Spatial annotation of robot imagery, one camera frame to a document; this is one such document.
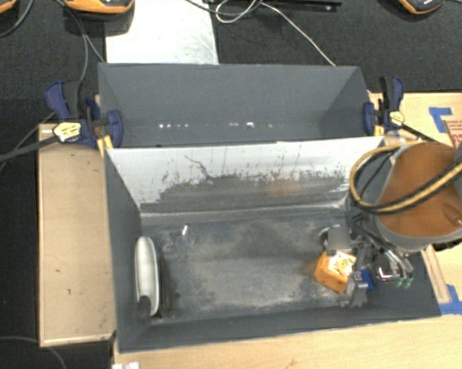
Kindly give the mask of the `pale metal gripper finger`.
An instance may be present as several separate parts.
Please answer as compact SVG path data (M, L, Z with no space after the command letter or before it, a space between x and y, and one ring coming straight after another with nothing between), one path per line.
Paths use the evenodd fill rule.
M355 296L356 296L356 290L357 288L355 286L353 287L348 287L339 297L338 297L338 303L340 307L345 308L354 308L356 306L355 304Z
M354 298L353 305L355 307L362 307L368 302L367 294L369 285L363 276L362 271L356 271L353 276L354 281Z

